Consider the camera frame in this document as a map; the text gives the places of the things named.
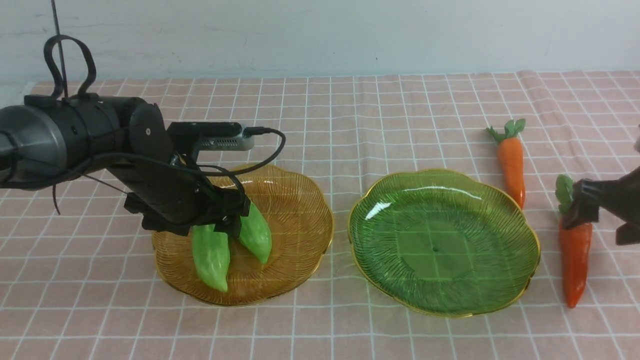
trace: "yellow plate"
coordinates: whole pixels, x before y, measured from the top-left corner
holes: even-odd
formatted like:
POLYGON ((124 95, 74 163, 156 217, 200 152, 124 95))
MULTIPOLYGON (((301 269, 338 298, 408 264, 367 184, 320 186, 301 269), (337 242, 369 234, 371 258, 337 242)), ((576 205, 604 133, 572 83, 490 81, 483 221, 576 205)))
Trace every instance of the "yellow plate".
MULTIPOLYGON (((198 278, 190 237, 153 234, 156 267, 162 279, 186 295, 218 306, 256 304, 297 288, 320 265, 335 229, 323 192, 308 177, 266 165, 237 178, 267 220, 273 245, 263 266, 239 241, 229 241, 228 292, 214 290, 198 278)), ((235 187, 227 177, 210 180, 222 188, 235 187)))

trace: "amber glass plate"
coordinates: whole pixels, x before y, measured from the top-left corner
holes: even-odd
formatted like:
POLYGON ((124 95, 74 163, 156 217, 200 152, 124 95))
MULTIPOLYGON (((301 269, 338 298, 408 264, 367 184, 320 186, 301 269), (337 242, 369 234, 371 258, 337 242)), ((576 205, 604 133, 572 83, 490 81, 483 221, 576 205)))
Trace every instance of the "amber glass plate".
POLYGON ((511 197, 445 169, 383 177, 351 210, 348 229, 364 276, 429 315, 503 309, 540 262, 538 238, 511 197))
MULTIPOLYGON (((246 306, 295 289, 320 265, 335 228, 323 192, 308 177, 267 165, 238 179, 267 220, 273 245, 263 266, 239 241, 229 241, 231 264, 226 293, 198 278, 189 237, 153 235, 156 267, 162 279, 197 300, 218 306, 246 306)), ((211 182, 234 187, 226 177, 212 177, 211 182)))

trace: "checkered tablecloth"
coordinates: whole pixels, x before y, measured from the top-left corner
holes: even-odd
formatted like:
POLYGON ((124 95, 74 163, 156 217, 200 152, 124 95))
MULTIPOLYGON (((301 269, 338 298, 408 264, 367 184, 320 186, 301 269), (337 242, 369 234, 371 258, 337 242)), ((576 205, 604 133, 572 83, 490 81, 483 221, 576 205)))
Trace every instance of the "checkered tablecloth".
MULTIPOLYGON (((554 182, 559 173, 617 179, 640 165, 640 72, 453 74, 355 78, 103 81, 102 95, 142 96, 167 122, 235 120, 287 135, 275 165, 311 177, 336 233, 313 278, 257 306, 206 306, 154 268, 150 234, 124 196, 90 180, 8 190, 0 204, 0 358, 471 360, 636 359, 640 247, 616 247, 603 211, 581 303, 563 304, 554 182), (445 167, 503 186, 484 131, 527 119, 525 214, 542 262, 515 305, 446 320, 407 310, 367 284, 349 253, 351 207, 381 176, 445 167)), ((48 94, 50 84, 33 92, 48 94)), ((223 166, 249 153, 203 153, 223 166)), ((117 184, 109 174, 101 177, 117 184)))

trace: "toy vegetable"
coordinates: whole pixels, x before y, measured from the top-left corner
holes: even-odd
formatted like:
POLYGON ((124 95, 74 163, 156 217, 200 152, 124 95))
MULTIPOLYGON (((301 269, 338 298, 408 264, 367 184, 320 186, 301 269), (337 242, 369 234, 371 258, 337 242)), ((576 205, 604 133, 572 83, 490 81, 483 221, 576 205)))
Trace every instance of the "toy vegetable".
POLYGON ((227 272, 231 262, 229 240, 226 233, 214 231, 215 225, 191 228, 191 249, 196 273, 210 288, 226 293, 227 272))
POLYGON ((520 209, 524 207, 524 152, 518 133, 524 130, 525 119, 509 120, 504 126, 504 134, 498 133, 492 127, 486 130, 498 144, 498 161, 504 174, 506 192, 516 201, 520 209))
MULTIPOLYGON (((573 181, 567 175, 560 175, 556 179, 556 198, 561 216, 565 216, 572 202, 573 181)), ((573 309, 580 301, 587 285, 589 270, 589 249, 593 225, 582 224, 571 230, 562 228, 560 218, 558 239, 562 258, 563 290, 566 305, 573 309)))
POLYGON ((240 217, 242 228, 238 240, 261 264, 266 264, 271 254, 271 230, 262 213, 252 202, 247 217, 240 217))

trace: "white wall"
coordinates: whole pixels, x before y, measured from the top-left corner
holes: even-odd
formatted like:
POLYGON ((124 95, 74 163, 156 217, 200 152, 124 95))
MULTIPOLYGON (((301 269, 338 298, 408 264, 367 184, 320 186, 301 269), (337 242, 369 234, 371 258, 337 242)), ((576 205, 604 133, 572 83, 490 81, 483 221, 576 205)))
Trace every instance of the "white wall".
MULTIPOLYGON (((58 11, 100 78, 640 69, 638 0, 58 0, 58 11)), ((2 1, 0 82, 49 79, 51 35, 49 0, 2 1)))

